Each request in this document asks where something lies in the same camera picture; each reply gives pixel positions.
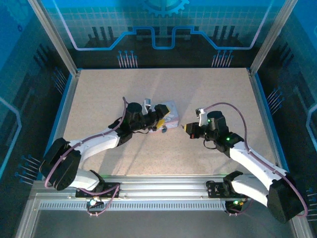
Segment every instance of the wire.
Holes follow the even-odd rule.
[[[275,174],[277,174],[278,176],[280,176],[282,179],[284,179],[288,185],[293,189],[293,191],[296,193],[296,195],[298,196],[299,200],[301,201],[302,203],[302,206],[304,208],[304,214],[303,215],[297,215],[298,217],[305,217],[308,215],[308,208],[307,208],[307,205],[303,199],[303,197],[301,196],[301,194],[299,193],[299,191],[296,189],[296,187],[291,183],[290,180],[288,180],[287,177],[285,177],[282,173],[280,173],[279,171],[276,171],[273,167],[271,167],[270,165],[268,165],[267,163],[265,163],[264,161],[262,161],[258,156],[256,156],[251,150],[250,150],[250,147],[248,145],[248,142],[247,142],[247,135],[248,135],[248,131],[247,131],[247,124],[246,124],[246,121],[242,115],[242,113],[239,111],[239,109],[237,109],[234,105],[230,104],[230,103],[226,103],[226,102],[220,102],[220,103],[215,103],[215,104],[212,104],[211,106],[205,108],[204,110],[207,111],[209,110],[210,108],[214,107],[214,106],[217,106],[217,105],[228,105],[228,106],[231,106],[234,110],[237,111],[237,113],[240,115],[241,119],[242,119],[242,122],[243,122],[243,126],[244,126],[244,144],[247,148],[247,151],[248,153],[253,156],[253,158],[256,159],[256,161],[258,161],[260,164],[264,165],[265,167],[267,167],[269,170],[271,170],[272,172],[274,172]]]
[[[102,191],[102,192],[91,192],[91,191],[88,191],[84,188],[79,188],[80,190],[82,190],[83,192],[87,193],[87,194],[90,194],[90,195],[102,195],[102,194],[105,194],[107,192],[111,192],[112,190],[116,189],[117,187],[119,187],[119,185],[117,184],[116,186],[113,186],[112,188],[109,188],[105,191]]]
[[[123,110],[122,118],[124,118],[125,113],[126,113],[127,101],[125,100],[125,97],[123,97],[122,99],[123,99],[123,102],[124,102],[124,110]],[[47,176],[46,179],[45,179],[44,186],[45,186],[46,188],[49,188],[48,183],[49,183],[49,181],[50,181],[50,179],[51,179],[51,177],[52,177],[52,174],[55,172],[56,168],[57,168],[58,165],[62,162],[62,160],[63,160],[73,149],[75,149],[76,147],[78,147],[78,146],[81,145],[82,143],[85,143],[85,142],[87,142],[87,141],[89,141],[89,140],[91,140],[91,139],[94,139],[94,138],[97,138],[97,137],[100,137],[100,136],[105,136],[105,135],[107,135],[107,134],[109,134],[109,133],[111,133],[111,132],[117,130],[117,129],[121,126],[122,122],[123,122],[123,120],[121,120],[121,121],[119,122],[119,124],[118,124],[116,127],[114,127],[113,129],[111,129],[111,130],[109,130],[109,131],[107,131],[107,132],[105,132],[105,133],[101,133],[101,134],[97,134],[97,135],[93,135],[93,136],[87,137],[87,138],[85,138],[84,140],[82,140],[82,141],[78,142],[77,144],[73,145],[72,147],[70,147],[64,154],[61,155],[61,157],[60,157],[60,158],[57,160],[57,162],[54,164],[53,168],[51,169],[51,171],[49,172],[48,176]]]
[[[147,132],[141,132],[141,131],[134,131],[133,133],[136,134],[136,133],[140,133],[140,134],[148,134],[150,132],[150,129],[148,129]]]
[[[204,146],[205,146],[207,149],[209,149],[209,150],[215,150],[215,149],[216,149],[216,147],[214,147],[214,148],[207,147],[206,144],[205,144],[205,142],[206,142],[206,139],[204,140]]]
[[[113,193],[113,196],[112,196],[112,198],[110,199],[110,201],[108,202],[108,204],[106,205],[106,207],[105,207],[102,211],[100,211],[100,212],[95,212],[95,213],[91,213],[89,210],[92,208],[92,206],[90,206],[90,207],[87,208],[87,213],[88,213],[90,216],[96,216],[96,217],[97,217],[97,216],[101,215],[102,213],[104,213],[104,212],[109,208],[109,206],[111,205],[111,203],[112,203],[112,201],[113,201],[115,195],[116,195],[117,192],[119,191],[119,185],[117,185],[117,186],[115,186],[115,187],[113,187],[113,188],[115,188],[115,191],[114,191],[114,193]]]
[[[237,210],[237,209],[231,209],[231,211],[236,212],[236,213],[234,213],[235,216],[238,216],[238,215],[243,214],[243,215],[245,215],[245,216],[247,216],[247,217],[249,217],[249,218],[255,220],[257,223],[260,223],[260,224],[262,225],[262,227],[263,227],[267,232],[269,232],[273,237],[277,237],[272,231],[270,231],[270,230],[267,228],[267,226],[266,226],[264,223],[262,223],[261,221],[259,221],[259,220],[256,219],[255,217],[249,215],[248,213],[240,212],[240,211]]]

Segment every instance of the metal pole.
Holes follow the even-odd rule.
[[[36,16],[38,17],[40,23],[45,29],[47,35],[55,46],[57,52],[59,53],[61,59],[65,63],[67,69],[71,75],[76,76],[78,69],[70,56],[62,38],[60,37],[58,31],[56,30],[54,24],[52,23],[48,12],[45,7],[42,5],[41,1],[37,0],[28,0],[29,4],[33,8]]]
[[[255,74],[258,72],[261,64],[263,63],[265,57],[267,56],[269,50],[271,49],[273,43],[276,38],[280,34],[285,22],[287,21],[289,15],[292,13],[294,6],[296,5],[298,0],[286,0],[281,11],[277,15],[270,31],[268,32],[258,54],[256,55],[251,67],[251,74]]]

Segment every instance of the speckled tabletop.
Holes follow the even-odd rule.
[[[245,68],[82,70],[64,138],[81,139],[104,130],[122,115],[122,96],[140,104],[145,98],[152,104],[174,100],[180,125],[198,121],[196,108],[232,103],[245,117],[249,145],[274,162]],[[217,106],[216,110],[222,111],[231,131],[244,136],[242,121],[233,109]],[[100,152],[81,166],[101,175],[249,173],[224,154],[204,148],[202,139],[189,139],[181,126],[167,133],[134,134],[126,144]]]

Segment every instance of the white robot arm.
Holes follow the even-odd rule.
[[[124,144],[135,131],[160,128],[169,109],[158,104],[152,111],[150,106],[149,99],[144,100],[143,106],[129,103],[124,115],[105,130],[81,140],[57,139],[44,156],[40,172],[56,190],[75,187],[97,193],[104,191],[104,180],[94,171],[78,169],[79,164],[103,150]]]
[[[204,109],[199,108],[196,110],[196,116],[200,122],[184,126],[190,138],[213,141],[215,149],[243,165],[258,178],[254,180],[242,172],[232,172],[223,179],[226,196],[246,195],[266,206],[282,223],[304,210],[305,202],[301,195],[294,191],[295,182],[289,173],[255,152],[242,137],[230,132],[222,112],[213,111],[207,114]]]

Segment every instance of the black mounting bracket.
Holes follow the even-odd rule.
[[[105,191],[105,190],[108,190],[116,185],[120,185],[120,183],[118,183],[118,182],[105,182],[103,185],[104,185],[103,190]],[[97,196],[99,198],[112,198],[114,192],[115,192],[115,189],[110,191],[110,192],[104,193],[102,195],[97,195]],[[90,195],[88,193],[85,193],[80,189],[77,189],[75,197],[77,197],[77,198],[92,198],[94,196]],[[117,192],[117,194],[114,196],[114,198],[118,198],[118,197],[119,197],[119,192]]]
[[[222,182],[207,181],[206,187],[208,191],[208,198],[247,198],[245,195],[238,193],[230,194],[229,197],[226,196]]]

